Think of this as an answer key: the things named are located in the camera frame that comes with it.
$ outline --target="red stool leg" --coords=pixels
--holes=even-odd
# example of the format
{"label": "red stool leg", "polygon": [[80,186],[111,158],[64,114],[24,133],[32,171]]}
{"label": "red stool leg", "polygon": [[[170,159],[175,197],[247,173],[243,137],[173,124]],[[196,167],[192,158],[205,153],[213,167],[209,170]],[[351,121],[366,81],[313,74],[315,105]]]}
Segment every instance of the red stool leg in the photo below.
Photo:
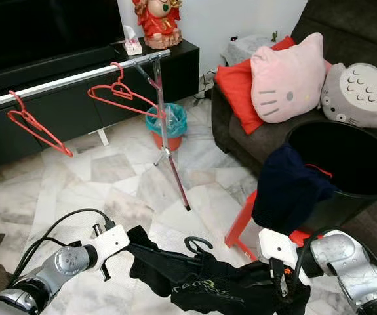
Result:
{"label": "red stool leg", "polygon": [[252,261],[257,261],[258,258],[256,258],[255,254],[240,240],[237,240],[236,245],[238,245],[242,251],[245,253],[245,255]]}
{"label": "red stool leg", "polygon": [[251,259],[256,260],[255,255],[248,249],[248,247],[239,240],[239,236],[242,234],[243,230],[249,223],[252,216],[252,210],[254,209],[254,202],[257,196],[257,191],[255,190],[248,198],[245,206],[242,208],[241,212],[232,224],[229,232],[225,237],[225,244],[228,247],[232,247],[233,244],[237,244]]}

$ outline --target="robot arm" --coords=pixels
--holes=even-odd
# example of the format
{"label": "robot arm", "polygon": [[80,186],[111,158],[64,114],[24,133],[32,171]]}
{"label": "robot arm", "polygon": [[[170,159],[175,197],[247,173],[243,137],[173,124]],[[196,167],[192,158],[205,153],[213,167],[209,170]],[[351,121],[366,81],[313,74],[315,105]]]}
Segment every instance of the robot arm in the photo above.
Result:
{"label": "robot arm", "polygon": [[67,281],[82,271],[102,269],[109,257],[129,243],[124,228],[115,226],[84,246],[61,248],[40,267],[0,292],[0,315],[40,314]]}
{"label": "robot arm", "polygon": [[[81,247],[63,247],[51,255],[41,267],[20,278],[0,292],[0,315],[40,314],[55,298],[63,284],[85,270],[101,270],[105,279],[105,261],[130,242],[122,226],[115,226]],[[300,248],[288,236],[264,229],[258,239],[259,259],[271,266],[271,274],[280,270],[277,278],[282,297],[288,295],[283,265],[295,269]],[[304,285],[310,278],[327,274],[338,282],[351,307],[358,315],[377,315],[377,267],[370,263],[365,249],[356,240],[340,231],[331,231],[324,238],[311,242],[310,251],[300,269],[299,280]]]}
{"label": "robot arm", "polygon": [[[257,248],[261,261],[279,259],[291,268],[295,268],[301,251],[288,236],[268,229],[260,232]],[[312,241],[310,249],[310,253],[304,255],[299,273],[303,284],[309,285],[310,278],[322,274],[336,276],[357,314],[377,315],[377,266],[370,263],[359,242],[346,233],[333,230],[320,240]]]}

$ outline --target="white wall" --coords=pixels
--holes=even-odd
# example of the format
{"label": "white wall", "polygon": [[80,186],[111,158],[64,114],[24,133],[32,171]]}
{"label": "white wall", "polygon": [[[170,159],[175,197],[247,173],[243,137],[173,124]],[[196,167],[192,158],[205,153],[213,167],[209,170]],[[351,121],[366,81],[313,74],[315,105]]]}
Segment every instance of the white wall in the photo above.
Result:
{"label": "white wall", "polygon": [[[182,37],[200,47],[200,73],[216,69],[230,40],[259,33],[290,35],[307,0],[183,0],[178,26]],[[118,0],[121,19],[143,36],[132,0]]]}

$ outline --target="sofa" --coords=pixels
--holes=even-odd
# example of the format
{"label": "sofa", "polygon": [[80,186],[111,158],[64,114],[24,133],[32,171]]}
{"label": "sofa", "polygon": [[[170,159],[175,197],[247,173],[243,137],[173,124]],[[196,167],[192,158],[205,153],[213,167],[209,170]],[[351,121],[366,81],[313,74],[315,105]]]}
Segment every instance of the sofa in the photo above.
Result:
{"label": "sofa", "polygon": [[[291,37],[301,42],[313,32],[323,34],[324,58],[346,66],[366,62],[377,66],[377,1],[309,0]],[[283,123],[265,123],[247,135],[221,88],[212,90],[212,130],[216,145],[230,152],[257,176],[272,151],[278,148],[295,126],[312,120],[326,120],[314,109]],[[377,129],[367,129],[377,136]],[[377,202],[343,226],[367,244],[377,255]]]}

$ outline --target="tv stand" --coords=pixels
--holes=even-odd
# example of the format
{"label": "tv stand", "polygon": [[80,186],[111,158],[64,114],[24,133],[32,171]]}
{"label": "tv stand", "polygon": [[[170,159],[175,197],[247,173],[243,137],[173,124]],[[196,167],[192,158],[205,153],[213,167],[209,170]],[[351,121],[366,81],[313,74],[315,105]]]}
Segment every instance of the tv stand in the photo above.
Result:
{"label": "tv stand", "polygon": [[[143,54],[155,52],[143,45],[143,39],[140,39],[140,42],[143,46]],[[115,49],[119,52],[119,54],[115,53],[114,61],[117,62],[124,62],[140,56],[127,56],[122,45],[115,45]],[[179,45],[171,47],[170,51],[170,56],[161,59],[165,102],[175,102],[197,93],[199,82],[199,48],[188,41],[182,41]],[[97,64],[61,73],[54,76],[54,79],[101,68],[107,66],[110,61],[112,60],[101,65]],[[142,67],[149,76],[153,77],[153,66],[150,63],[144,64]],[[50,81],[53,81],[53,78],[46,77],[39,80],[37,84]],[[94,85],[111,85],[116,81],[117,73],[109,73],[74,85],[26,97],[24,102],[27,110],[61,141],[97,132],[103,144],[108,145],[104,128],[135,116],[137,113],[93,100],[87,95],[87,90]],[[135,93],[157,102],[155,89],[136,69],[126,68],[123,82]],[[5,95],[8,89],[19,91],[37,84],[27,82],[18,87],[6,87],[0,95]],[[105,91],[100,91],[101,97],[114,99],[110,94],[102,95],[102,92]],[[141,110],[149,108],[149,105],[141,100],[122,100],[122,103]],[[7,112],[18,109],[19,106],[15,102],[0,105],[0,165],[16,161],[30,154],[36,154],[47,148],[45,143],[8,119]]]}
{"label": "tv stand", "polygon": [[37,62],[30,62],[21,66],[0,71],[0,95],[12,87],[35,85],[39,80],[50,81],[56,75],[93,66],[101,62],[111,62],[116,58],[116,52],[111,46],[85,49],[68,54],[61,54]]}

